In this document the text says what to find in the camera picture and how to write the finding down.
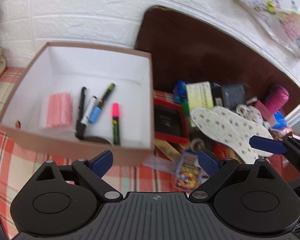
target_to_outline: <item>blue highlighter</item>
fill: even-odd
[[[89,123],[95,123],[97,121],[97,119],[99,118],[99,115],[102,112],[102,108],[106,102],[106,100],[109,98],[109,96],[111,95],[112,91],[114,90],[115,84],[111,83],[105,94],[103,95],[103,97],[99,100],[98,105],[93,108],[93,111],[91,112],[91,115],[89,117]]]

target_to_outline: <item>pen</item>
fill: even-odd
[[[78,124],[77,132],[76,132],[75,136],[79,140],[83,140],[84,139],[84,131],[85,131],[87,125],[88,125],[89,117],[90,117],[90,115],[92,113],[93,107],[95,106],[96,102],[97,102],[97,98],[95,96],[91,97],[91,99],[90,99],[90,101],[88,103],[88,106],[87,106],[86,110],[84,111],[82,119],[81,119],[81,121]]]
[[[120,130],[119,130],[119,105],[112,104],[112,127],[113,127],[113,144],[120,145]]]
[[[84,109],[84,101],[86,98],[86,87],[81,88],[81,94],[80,94],[80,101],[79,101],[79,111],[78,111],[78,119],[77,119],[77,125],[76,125],[76,131],[78,131],[78,125],[83,117],[83,109]]]
[[[89,118],[89,123],[95,123],[96,120],[98,119],[101,110],[105,104],[105,102],[107,101],[107,99],[109,98],[109,96],[111,95],[112,91],[114,90],[115,84],[111,83],[106,92],[104,93],[103,97],[99,100],[98,105],[93,109],[90,118]]]

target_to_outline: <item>brown wooden board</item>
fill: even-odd
[[[177,80],[243,83],[246,99],[261,101],[269,87],[285,87],[283,113],[300,104],[300,88],[256,51],[218,28],[173,9],[153,6],[143,18],[135,49],[150,52],[155,90],[172,92]]]

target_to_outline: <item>gray ribbed plate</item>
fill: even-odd
[[[34,240],[21,233],[14,240]],[[105,204],[86,227],[44,240],[248,240],[259,239],[229,229],[207,204],[191,203],[182,192],[130,193],[119,203]],[[268,240],[297,240],[293,233]]]

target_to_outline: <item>pink bottle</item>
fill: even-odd
[[[274,85],[270,88],[270,95],[267,97],[264,105],[271,114],[274,114],[281,109],[288,100],[288,91],[282,86]]]

